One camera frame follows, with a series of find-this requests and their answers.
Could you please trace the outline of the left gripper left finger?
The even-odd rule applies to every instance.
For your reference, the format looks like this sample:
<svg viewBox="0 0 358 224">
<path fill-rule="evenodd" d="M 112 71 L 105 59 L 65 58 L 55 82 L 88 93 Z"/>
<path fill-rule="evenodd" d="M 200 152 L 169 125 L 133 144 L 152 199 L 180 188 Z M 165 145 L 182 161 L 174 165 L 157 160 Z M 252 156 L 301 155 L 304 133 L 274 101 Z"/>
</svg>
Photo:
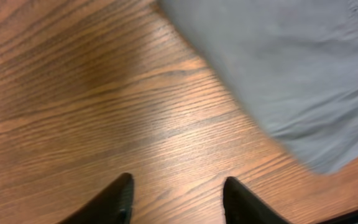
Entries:
<svg viewBox="0 0 358 224">
<path fill-rule="evenodd" d="M 134 178 L 122 173 L 86 205 L 59 224 L 130 224 Z"/>
</svg>

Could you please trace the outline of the grey cotton shorts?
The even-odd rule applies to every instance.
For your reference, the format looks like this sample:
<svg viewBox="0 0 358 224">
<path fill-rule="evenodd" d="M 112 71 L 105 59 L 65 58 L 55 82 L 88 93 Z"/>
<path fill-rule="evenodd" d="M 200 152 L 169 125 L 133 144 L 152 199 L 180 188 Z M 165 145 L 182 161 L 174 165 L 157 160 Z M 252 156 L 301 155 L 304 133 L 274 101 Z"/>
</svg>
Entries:
<svg viewBox="0 0 358 224">
<path fill-rule="evenodd" d="M 358 0 L 169 0 L 160 7 L 260 128 L 330 173 L 358 157 Z"/>
</svg>

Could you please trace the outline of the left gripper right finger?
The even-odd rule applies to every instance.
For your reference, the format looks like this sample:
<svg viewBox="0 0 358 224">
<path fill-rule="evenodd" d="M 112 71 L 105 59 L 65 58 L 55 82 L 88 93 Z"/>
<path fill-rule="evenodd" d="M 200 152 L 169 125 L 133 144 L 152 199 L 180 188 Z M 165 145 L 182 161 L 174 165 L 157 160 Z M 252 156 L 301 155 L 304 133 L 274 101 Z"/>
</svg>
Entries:
<svg viewBox="0 0 358 224">
<path fill-rule="evenodd" d="M 235 177 L 228 177 L 223 187 L 226 224 L 288 224 Z"/>
</svg>

